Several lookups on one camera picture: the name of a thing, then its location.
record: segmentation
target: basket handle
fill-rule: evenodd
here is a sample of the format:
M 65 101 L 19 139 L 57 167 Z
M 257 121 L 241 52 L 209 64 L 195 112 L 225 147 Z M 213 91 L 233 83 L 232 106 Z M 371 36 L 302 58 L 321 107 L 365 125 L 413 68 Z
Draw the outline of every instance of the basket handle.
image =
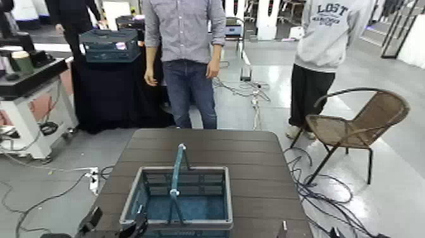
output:
M 183 213 L 180 207 L 177 204 L 177 197 L 180 195 L 180 192 L 177 190 L 178 185 L 178 177 L 180 175 L 180 167 L 182 165 L 183 159 L 186 162 L 187 170 L 192 170 L 189 164 L 189 160 L 186 155 L 186 146 L 182 143 L 178 146 L 176 162 L 174 164 L 173 170 L 173 180 L 171 181 L 171 190 L 169 191 L 170 204 L 169 204 L 169 215 L 168 215 L 168 223 L 171 223 L 171 217 L 173 216 L 173 207 L 175 206 L 178 214 L 178 219 L 180 223 L 184 225 Z

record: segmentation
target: plastic basket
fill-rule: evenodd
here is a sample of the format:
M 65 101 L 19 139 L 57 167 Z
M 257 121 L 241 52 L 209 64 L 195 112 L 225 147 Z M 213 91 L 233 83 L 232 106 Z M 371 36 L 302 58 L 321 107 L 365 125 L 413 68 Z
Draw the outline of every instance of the plastic basket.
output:
M 93 29 L 80 35 L 89 63 L 129 63 L 140 55 L 137 31 Z
M 191 167 L 179 145 L 174 167 L 141 167 L 128 195 L 120 223 L 133 223 L 145 206 L 148 231 L 144 237 L 227 238 L 233 228 L 230 178 L 227 167 Z M 186 159 L 186 169 L 181 169 Z

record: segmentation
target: sneaker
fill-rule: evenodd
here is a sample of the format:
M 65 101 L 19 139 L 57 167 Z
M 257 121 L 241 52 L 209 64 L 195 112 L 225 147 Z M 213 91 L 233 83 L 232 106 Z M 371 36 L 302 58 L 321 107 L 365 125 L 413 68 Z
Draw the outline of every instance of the sneaker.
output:
M 298 135 L 298 133 L 300 132 L 301 128 L 296 127 L 294 125 L 290 125 L 288 127 L 288 130 L 286 131 L 286 137 L 294 140 L 296 138 L 296 136 Z
M 312 140 L 312 141 L 316 140 L 316 135 L 314 135 L 313 132 L 305 132 L 305 134 L 309 140 Z

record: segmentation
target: brown wicker chair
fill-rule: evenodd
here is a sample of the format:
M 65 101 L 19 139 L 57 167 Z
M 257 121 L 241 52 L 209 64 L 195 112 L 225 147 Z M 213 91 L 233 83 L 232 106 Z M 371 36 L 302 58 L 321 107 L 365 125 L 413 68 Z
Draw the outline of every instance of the brown wicker chair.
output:
M 370 145 L 380 138 L 390 127 L 401 122 L 410 111 L 407 101 L 398 94 L 367 87 L 347 89 L 328 94 L 317 100 L 315 106 L 328 97 L 357 91 L 374 91 L 376 93 L 353 120 L 321 115 L 308 115 L 306 117 L 310 129 L 328 151 L 328 155 L 326 155 L 322 163 L 311 175 L 307 185 L 311 184 L 339 147 L 345 147 L 346 154 L 348 154 L 349 148 L 369 150 L 367 184 L 371 184 L 373 150 Z M 302 131 L 300 130 L 293 140 L 291 147 L 294 147 Z

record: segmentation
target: black tablecloth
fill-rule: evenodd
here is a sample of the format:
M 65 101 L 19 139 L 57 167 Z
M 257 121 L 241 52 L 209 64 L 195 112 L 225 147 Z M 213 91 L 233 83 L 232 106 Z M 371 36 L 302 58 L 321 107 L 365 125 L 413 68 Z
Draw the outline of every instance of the black tablecloth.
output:
M 82 58 L 71 64 L 79 129 L 94 134 L 112 128 L 174 125 L 172 115 L 160 107 L 164 90 L 148 86 L 143 79 L 145 48 L 140 50 L 132 63 L 88 63 Z M 160 57 L 154 66 L 158 81 L 163 78 Z

